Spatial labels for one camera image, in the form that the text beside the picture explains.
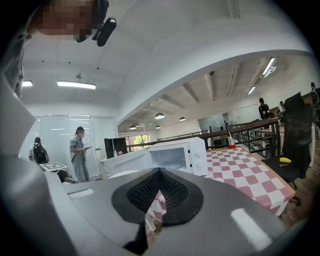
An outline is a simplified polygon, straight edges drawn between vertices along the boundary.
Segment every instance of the backpack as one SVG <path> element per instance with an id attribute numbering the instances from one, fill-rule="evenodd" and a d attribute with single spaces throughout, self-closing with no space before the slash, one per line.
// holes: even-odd
<path id="1" fill-rule="evenodd" d="M 41 144 L 33 146 L 34 161 L 40 164 L 47 164 L 47 152 Z"/>

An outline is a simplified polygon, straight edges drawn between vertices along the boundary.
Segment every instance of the metal railing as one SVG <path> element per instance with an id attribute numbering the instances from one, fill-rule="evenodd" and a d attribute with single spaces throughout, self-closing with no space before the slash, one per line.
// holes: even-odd
<path id="1" fill-rule="evenodd" d="M 149 143 L 142 143 L 142 144 L 136 144 L 136 145 L 130 145 L 129 147 L 139 147 L 139 146 L 151 146 L 154 144 L 158 143 L 163 143 L 163 142 L 172 142 L 172 141 L 179 141 L 183 139 L 189 139 L 189 138 L 194 138 L 194 137 L 199 137 L 204 140 L 205 143 L 205 149 L 219 149 L 219 148 L 225 148 L 229 144 L 216 144 L 216 145 L 210 145 L 208 144 L 208 140 L 211 138 L 217 138 L 225 135 L 231 134 L 231 136 L 235 139 L 237 139 L 237 142 L 234 143 L 236 145 L 239 144 L 247 144 L 249 145 L 249 152 L 250 153 L 259 153 L 263 151 L 268 151 L 268 156 L 273 157 L 275 155 L 280 154 L 280 131 L 279 131 L 279 125 L 278 125 L 278 118 L 269 118 L 265 119 L 262 121 L 255 121 L 255 122 L 250 122 L 246 124 L 236 124 L 233 125 L 235 128 L 231 128 L 228 130 L 221 130 L 221 131 L 216 131 L 216 132 L 209 132 L 205 134 L 198 134 L 198 135 L 188 135 L 184 137 L 178 137 L 178 138 L 171 138 L 171 139 L 166 139 L 166 140 L 158 140 L 158 141 L 153 141 Z M 257 136 L 251 136 L 250 132 L 262 132 L 259 130 L 259 128 L 264 128 L 267 126 L 271 126 L 271 132 L 269 131 L 263 131 L 263 133 L 267 134 L 267 136 L 264 137 L 257 137 Z M 257 141 L 268 141 L 268 146 L 262 147 L 261 145 L 257 144 Z M 251 144 L 259 147 L 259 149 L 254 149 L 251 150 Z"/>
<path id="2" fill-rule="evenodd" d="M 179 138 L 185 138 L 185 137 L 189 137 L 189 136 L 197 136 L 197 135 L 202 135 L 202 134 L 207 134 L 208 130 L 201 130 L 201 131 L 197 131 L 197 132 L 192 132 L 192 133 L 187 133 L 187 134 L 183 134 L 183 135 L 177 135 L 177 136 L 172 136 L 172 137 L 166 137 L 166 138 L 158 138 L 157 141 L 168 141 L 169 139 L 179 139 Z"/>

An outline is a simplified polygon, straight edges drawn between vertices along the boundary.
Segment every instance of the white microwave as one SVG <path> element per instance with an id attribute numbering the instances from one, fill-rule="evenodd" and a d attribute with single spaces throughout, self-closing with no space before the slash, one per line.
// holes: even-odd
<path id="1" fill-rule="evenodd" d="M 101 161 L 104 175 L 161 167 L 205 176 L 208 174 L 205 141 L 198 137 L 160 142 L 149 148 Z"/>

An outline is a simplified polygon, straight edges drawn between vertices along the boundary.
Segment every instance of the pink and white checkered tablecloth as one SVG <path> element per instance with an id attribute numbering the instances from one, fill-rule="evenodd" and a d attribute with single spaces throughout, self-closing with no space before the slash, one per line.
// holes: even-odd
<path id="1" fill-rule="evenodd" d="M 205 178 L 227 183 L 251 197 L 279 216 L 294 191 L 270 171 L 261 160 L 241 147 L 206 153 L 208 175 Z M 166 213 L 164 196 L 160 193 L 148 213 L 158 220 Z"/>

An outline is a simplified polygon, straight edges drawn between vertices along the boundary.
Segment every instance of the office chair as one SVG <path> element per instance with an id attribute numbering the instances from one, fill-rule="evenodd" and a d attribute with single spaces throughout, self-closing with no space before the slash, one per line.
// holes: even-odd
<path id="1" fill-rule="evenodd" d="M 301 93 L 287 98 L 284 102 L 285 112 L 283 113 L 284 140 L 282 146 L 283 155 L 278 154 L 263 160 L 287 183 L 293 183 L 294 190 L 297 190 L 295 180 L 304 179 L 311 161 L 309 144 L 311 142 L 311 127 L 313 122 L 313 110 L 310 104 L 305 104 Z M 285 157 L 291 160 L 289 167 L 280 167 L 279 158 Z M 301 205 L 301 199 L 294 196 L 291 201 Z"/>

